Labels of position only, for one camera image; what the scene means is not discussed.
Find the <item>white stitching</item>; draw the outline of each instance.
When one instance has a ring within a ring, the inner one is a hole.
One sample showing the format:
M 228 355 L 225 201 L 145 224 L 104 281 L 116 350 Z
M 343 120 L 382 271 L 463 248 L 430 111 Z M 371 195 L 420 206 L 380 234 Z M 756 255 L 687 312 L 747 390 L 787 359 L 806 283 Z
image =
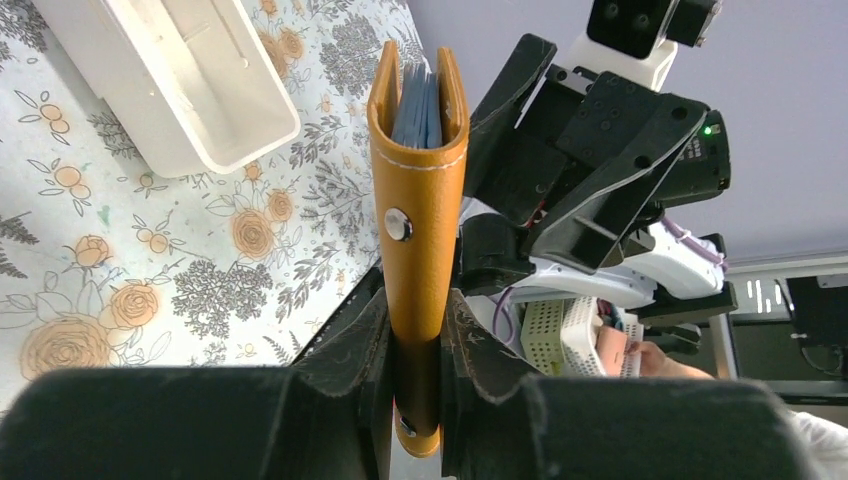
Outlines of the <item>white stitching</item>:
M 452 162 L 450 162 L 450 163 L 448 163 L 448 164 L 445 164 L 445 165 L 437 165 L 437 166 L 434 166 L 434 167 L 416 167 L 416 166 L 414 166 L 414 165 L 404 165 L 404 164 L 402 164 L 402 163 L 398 163 L 398 162 L 396 162 L 396 161 L 392 160 L 391 158 L 387 157 L 387 156 L 386 156 L 386 154 L 385 154 L 385 153 L 383 153 L 383 151 L 382 151 L 382 150 L 380 150 L 380 149 L 377 149 L 377 153 L 378 153 L 381 157 L 383 157 L 383 160 L 385 160 L 385 161 L 389 162 L 390 164 L 392 164 L 392 165 L 394 165 L 394 166 L 396 166 L 396 167 L 405 168 L 405 169 L 407 169 L 407 170 L 417 170 L 417 171 L 419 171 L 419 172 L 431 172 L 431 171 L 433 171 L 433 170 L 445 170 L 445 169 L 448 169 L 448 168 L 450 168 L 450 167 L 452 167 L 452 166 L 456 165 L 457 163 L 459 163 L 459 162 L 460 162 L 460 160 L 462 160 L 463 158 L 465 158 L 465 154 L 463 153 L 462 155 L 460 155 L 460 156 L 456 157 L 456 160 L 454 160 L 454 161 L 452 161 Z

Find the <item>gray wall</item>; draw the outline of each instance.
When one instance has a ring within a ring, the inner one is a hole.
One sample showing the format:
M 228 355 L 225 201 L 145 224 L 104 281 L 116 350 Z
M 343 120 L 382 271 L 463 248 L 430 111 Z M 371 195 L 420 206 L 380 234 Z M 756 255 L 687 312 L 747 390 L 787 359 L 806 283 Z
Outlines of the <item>gray wall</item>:
M 451 47 L 476 106 L 527 32 L 567 50 L 591 0 L 408 0 L 425 51 Z M 672 212 L 719 231 L 731 259 L 848 250 L 848 2 L 725 0 L 700 49 L 683 49 L 665 86 L 724 114 L 730 191 Z

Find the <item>pink object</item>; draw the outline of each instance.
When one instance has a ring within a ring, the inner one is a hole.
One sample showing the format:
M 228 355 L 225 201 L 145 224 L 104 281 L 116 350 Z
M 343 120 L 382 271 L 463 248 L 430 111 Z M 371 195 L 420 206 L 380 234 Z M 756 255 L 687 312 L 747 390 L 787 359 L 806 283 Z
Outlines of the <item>pink object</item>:
M 595 349 L 601 359 L 604 371 L 610 377 L 621 376 L 621 367 L 624 365 L 625 349 L 627 348 L 627 334 L 615 328 L 603 326 L 598 332 L 598 343 Z

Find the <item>white sleeve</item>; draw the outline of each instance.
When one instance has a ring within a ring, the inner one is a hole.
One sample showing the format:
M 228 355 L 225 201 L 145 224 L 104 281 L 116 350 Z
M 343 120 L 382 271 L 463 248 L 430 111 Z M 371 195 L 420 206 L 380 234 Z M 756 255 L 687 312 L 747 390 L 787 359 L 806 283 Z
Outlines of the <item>white sleeve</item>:
M 801 438 L 827 477 L 848 479 L 848 429 L 806 412 L 792 412 Z

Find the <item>hand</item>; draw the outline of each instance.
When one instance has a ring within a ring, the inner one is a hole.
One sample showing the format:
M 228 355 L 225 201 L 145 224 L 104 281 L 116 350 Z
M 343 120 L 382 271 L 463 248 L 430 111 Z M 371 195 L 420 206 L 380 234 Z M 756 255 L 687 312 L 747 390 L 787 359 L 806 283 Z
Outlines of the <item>hand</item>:
M 633 342 L 627 348 L 627 354 L 642 355 L 642 366 L 639 370 L 642 377 L 662 376 L 670 360 L 654 342 Z

